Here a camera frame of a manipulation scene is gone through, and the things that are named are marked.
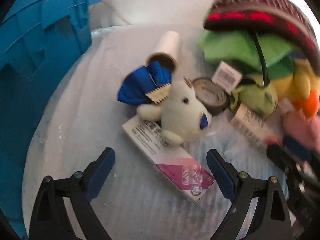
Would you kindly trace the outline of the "yellow green duck plush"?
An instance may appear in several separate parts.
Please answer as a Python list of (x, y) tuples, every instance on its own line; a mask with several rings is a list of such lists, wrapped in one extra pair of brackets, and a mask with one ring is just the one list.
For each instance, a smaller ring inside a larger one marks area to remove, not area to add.
[(293, 51), (268, 67), (268, 76), (277, 92), (278, 101), (288, 99), (306, 118), (319, 110), (319, 76), (315, 75), (303, 53)]

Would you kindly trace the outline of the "maroon knit beanie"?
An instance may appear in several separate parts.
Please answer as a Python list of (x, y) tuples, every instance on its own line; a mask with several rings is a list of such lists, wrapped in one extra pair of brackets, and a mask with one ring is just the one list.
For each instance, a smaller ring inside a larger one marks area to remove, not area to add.
[(319, 46), (309, 19), (289, 0), (214, 0), (203, 27), (211, 31), (255, 30), (297, 46), (319, 75)]

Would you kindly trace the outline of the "pink plush toy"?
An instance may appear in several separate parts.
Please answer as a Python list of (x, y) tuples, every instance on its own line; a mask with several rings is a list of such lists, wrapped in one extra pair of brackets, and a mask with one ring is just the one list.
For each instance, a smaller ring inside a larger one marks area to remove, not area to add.
[(319, 116), (307, 118), (300, 111), (287, 111), (282, 114), (281, 124), (284, 135), (267, 138), (268, 146), (278, 144), (302, 161), (310, 161), (313, 153), (319, 154)]

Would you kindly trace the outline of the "long beige carton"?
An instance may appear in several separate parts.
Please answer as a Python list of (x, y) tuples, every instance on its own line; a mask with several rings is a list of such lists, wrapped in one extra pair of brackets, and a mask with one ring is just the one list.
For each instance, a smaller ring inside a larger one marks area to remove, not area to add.
[(279, 142), (282, 138), (276, 125), (264, 121), (243, 103), (234, 113), (230, 124), (261, 152), (266, 152), (269, 143)]

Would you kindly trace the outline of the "light green plush pouch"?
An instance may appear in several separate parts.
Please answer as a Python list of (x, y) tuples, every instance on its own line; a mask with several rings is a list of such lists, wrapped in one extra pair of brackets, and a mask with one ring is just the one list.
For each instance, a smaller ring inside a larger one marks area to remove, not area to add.
[(260, 117), (267, 118), (276, 109), (277, 101), (275, 87), (271, 83), (264, 86), (263, 77), (252, 74), (244, 77), (232, 90), (229, 107), (234, 111), (242, 103)]

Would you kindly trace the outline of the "round grey tape tin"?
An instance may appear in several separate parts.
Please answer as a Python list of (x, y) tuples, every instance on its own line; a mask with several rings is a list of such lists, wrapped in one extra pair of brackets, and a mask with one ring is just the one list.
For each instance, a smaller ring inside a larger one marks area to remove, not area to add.
[(203, 103), (212, 116), (221, 114), (228, 107), (229, 95), (210, 78), (199, 77), (194, 79), (192, 84), (197, 99)]

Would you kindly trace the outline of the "white pink medicine box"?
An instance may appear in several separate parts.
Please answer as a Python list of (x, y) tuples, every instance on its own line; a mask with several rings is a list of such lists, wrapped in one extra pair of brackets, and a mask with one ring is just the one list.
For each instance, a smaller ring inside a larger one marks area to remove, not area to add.
[(162, 139), (162, 128), (138, 116), (122, 125), (141, 153), (187, 199), (198, 202), (213, 185), (214, 177), (180, 146)]

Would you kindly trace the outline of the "small white barcode box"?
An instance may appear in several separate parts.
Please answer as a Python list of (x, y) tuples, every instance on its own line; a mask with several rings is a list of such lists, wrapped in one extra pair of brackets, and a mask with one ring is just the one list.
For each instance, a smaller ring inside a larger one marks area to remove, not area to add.
[(242, 80), (242, 74), (236, 69), (221, 61), (214, 72), (212, 82), (231, 94)]

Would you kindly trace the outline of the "white bear plush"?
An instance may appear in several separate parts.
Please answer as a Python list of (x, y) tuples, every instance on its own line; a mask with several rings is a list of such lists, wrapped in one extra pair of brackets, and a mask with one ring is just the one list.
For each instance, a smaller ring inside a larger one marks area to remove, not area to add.
[(196, 97), (195, 88), (188, 79), (175, 81), (160, 105), (138, 106), (137, 115), (144, 121), (160, 121), (162, 138), (171, 145), (199, 138), (212, 122), (212, 115)]

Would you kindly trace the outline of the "green cloth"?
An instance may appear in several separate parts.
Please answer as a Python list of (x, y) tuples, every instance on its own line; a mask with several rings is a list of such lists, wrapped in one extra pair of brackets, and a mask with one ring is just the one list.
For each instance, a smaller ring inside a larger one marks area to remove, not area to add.
[[(295, 46), (274, 34), (258, 34), (257, 38), (266, 62), (268, 77), (273, 80), (292, 74), (295, 63), (291, 53), (296, 49)], [(204, 29), (199, 35), (197, 46), (210, 64), (217, 66), (223, 61), (243, 75), (263, 73), (254, 41), (246, 31)]]

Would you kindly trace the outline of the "blue fabric pouch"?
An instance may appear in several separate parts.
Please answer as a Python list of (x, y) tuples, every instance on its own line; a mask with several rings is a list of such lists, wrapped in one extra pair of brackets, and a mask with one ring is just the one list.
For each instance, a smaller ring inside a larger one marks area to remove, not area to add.
[(125, 77), (117, 99), (132, 106), (151, 103), (146, 95), (167, 83), (171, 84), (171, 78), (171, 71), (162, 67), (158, 61), (141, 66)]

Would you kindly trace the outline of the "white lint roller refill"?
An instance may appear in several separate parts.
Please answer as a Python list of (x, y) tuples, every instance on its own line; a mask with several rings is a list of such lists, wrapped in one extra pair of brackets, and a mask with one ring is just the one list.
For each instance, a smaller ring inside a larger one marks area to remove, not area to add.
[(159, 39), (153, 52), (147, 57), (146, 64), (158, 61), (163, 68), (171, 73), (178, 69), (178, 62), (182, 48), (182, 38), (175, 31), (167, 31)]

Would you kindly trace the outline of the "blue plastic crate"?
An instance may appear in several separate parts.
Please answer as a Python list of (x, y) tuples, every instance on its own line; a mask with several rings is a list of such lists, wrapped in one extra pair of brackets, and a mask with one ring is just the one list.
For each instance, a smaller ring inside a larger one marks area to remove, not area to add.
[(43, 111), (91, 46), (89, 7), (102, 0), (1, 0), (1, 211), (26, 236), (22, 181)]

